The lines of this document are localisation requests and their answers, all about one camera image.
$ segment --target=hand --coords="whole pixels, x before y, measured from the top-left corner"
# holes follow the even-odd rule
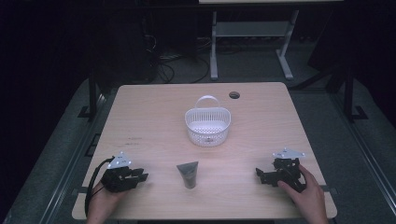
[[[87,224],[104,223],[128,192],[129,190],[118,193],[110,192],[104,188],[102,182],[99,182],[92,190]]]
[[[293,199],[294,203],[308,223],[329,223],[326,216],[323,189],[320,187],[314,176],[301,164],[299,168],[303,173],[306,184],[306,189],[303,190],[303,192],[299,193],[295,191],[283,181],[278,181],[277,184]]]

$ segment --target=table top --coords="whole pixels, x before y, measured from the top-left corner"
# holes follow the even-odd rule
[[[229,93],[237,91],[238,99]],[[194,145],[185,113],[203,95],[213,95],[231,112],[226,141],[217,147]],[[205,100],[200,106],[217,106]],[[276,219],[301,217],[280,188],[262,185],[256,167],[273,172],[273,153],[284,147],[326,185],[286,86],[283,83],[209,83],[120,87],[83,182],[89,185],[101,161],[123,151],[131,169],[144,168],[139,183],[113,214],[119,219]],[[196,187],[186,189],[178,164],[198,161]],[[99,181],[104,170],[96,179]],[[325,192],[327,216],[336,208]],[[85,194],[73,209],[84,219]]]

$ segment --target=finger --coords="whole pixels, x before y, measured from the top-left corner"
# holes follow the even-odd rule
[[[283,190],[286,191],[286,193],[295,201],[297,197],[300,195],[299,192],[297,192],[295,189],[293,189],[291,186],[289,186],[287,183],[279,180],[277,181],[277,185],[282,188]]]
[[[309,172],[305,167],[303,167],[301,164],[300,164],[300,166],[299,166],[299,169],[300,169],[300,171],[301,171],[301,173],[303,174],[303,176],[304,176],[304,179],[305,179],[305,183],[306,183],[306,185],[308,186],[308,185],[311,185],[311,184],[314,184],[314,185],[318,185],[318,181],[315,179],[315,177],[311,174],[311,172]]]

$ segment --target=table leg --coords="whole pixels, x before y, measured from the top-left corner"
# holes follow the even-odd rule
[[[282,66],[283,73],[285,74],[286,79],[293,79],[293,74],[290,71],[288,62],[286,61],[285,55],[286,55],[286,50],[288,49],[289,42],[291,39],[291,35],[293,34],[294,30],[294,25],[297,21],[297,16],[298,16],[299,10],[293,11],[293,14],[291,15],[290,22],[285,34],[285,43],[283,44],[281,49],[276,50],[276,56],[279,59],[280,65]]]
[[[216,17],[217,12],[213,12],[212,21],[212,50],[210,51],[210,78],[218,80],[218,61],[216,59]]]

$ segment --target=white plastic basket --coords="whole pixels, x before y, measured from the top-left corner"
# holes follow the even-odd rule
[[[218,103],[218,107],[202,107],[198,104],[211,99]],[[195,108],[186,112],[186,124],[190,140],[200,147],[215,147],[222,144],[227,138],[231,123],[231,113],[219,106],[214,96],[205,95],[198,99]]]

